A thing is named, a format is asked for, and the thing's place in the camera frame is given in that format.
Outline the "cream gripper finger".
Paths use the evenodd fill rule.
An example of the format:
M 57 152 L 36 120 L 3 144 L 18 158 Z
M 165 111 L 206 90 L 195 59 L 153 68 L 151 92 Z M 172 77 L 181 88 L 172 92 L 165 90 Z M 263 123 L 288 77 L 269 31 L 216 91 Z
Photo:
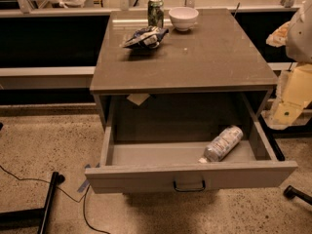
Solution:
M 282 47 L 286 45 L 287 34 L 290 23 L 287 21 L 271 33 L 267 39 L 266 44 L 272 47 Z
M 285 130 L 293 125 L 302 112 L 303 107 L 301 105 L 269 100 L 261 116 L 270 129 Z

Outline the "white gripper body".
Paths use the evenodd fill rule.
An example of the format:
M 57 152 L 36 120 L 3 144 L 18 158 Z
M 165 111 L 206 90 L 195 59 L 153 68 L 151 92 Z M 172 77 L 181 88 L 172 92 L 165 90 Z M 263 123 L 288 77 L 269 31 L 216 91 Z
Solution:
M 300 63 L 290 72 L 282 99 L 300 109 L 308 106 L 312 101 L 312 64 Z

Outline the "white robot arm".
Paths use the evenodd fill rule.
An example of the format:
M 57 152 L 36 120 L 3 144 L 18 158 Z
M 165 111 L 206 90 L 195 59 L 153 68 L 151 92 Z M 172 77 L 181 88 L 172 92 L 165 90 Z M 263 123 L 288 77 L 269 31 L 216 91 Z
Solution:
M 297 63 L 279 75 L 276 99 L 268 113 L 269 127 L 284 130 L 312 102 L 312 0 L 303 1 L 292 19 L 267 37 L 266 44 L 285 46 L 286 55 Z

